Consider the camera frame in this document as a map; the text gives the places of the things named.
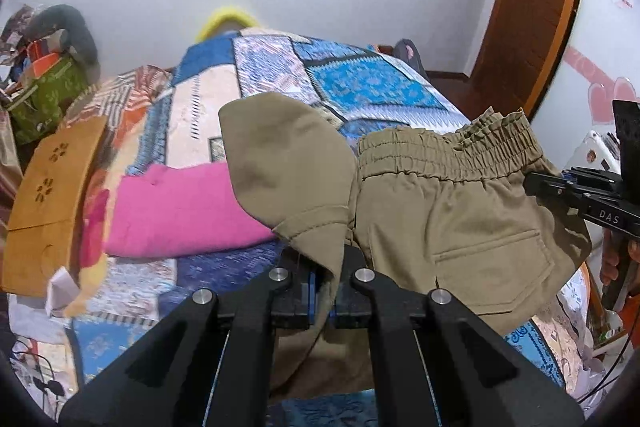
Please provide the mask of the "person right hand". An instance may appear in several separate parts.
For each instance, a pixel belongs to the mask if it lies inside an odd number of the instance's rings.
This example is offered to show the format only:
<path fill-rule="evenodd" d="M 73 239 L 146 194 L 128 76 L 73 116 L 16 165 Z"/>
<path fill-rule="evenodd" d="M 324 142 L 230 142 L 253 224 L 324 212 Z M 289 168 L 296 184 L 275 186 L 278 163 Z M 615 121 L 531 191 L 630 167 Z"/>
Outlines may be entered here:
<path fill-rule="evenodd" d="M 628 242 L 628 256 L 634 262 L 639 261 L 639 243 L 634 239 Z M 613 244 L 612 235 L 606 233 L 603 239 L 600 269 L 600 280 L 604 286 L 617 280 L 619 263 L 620 255 L 617 247 Z"/>

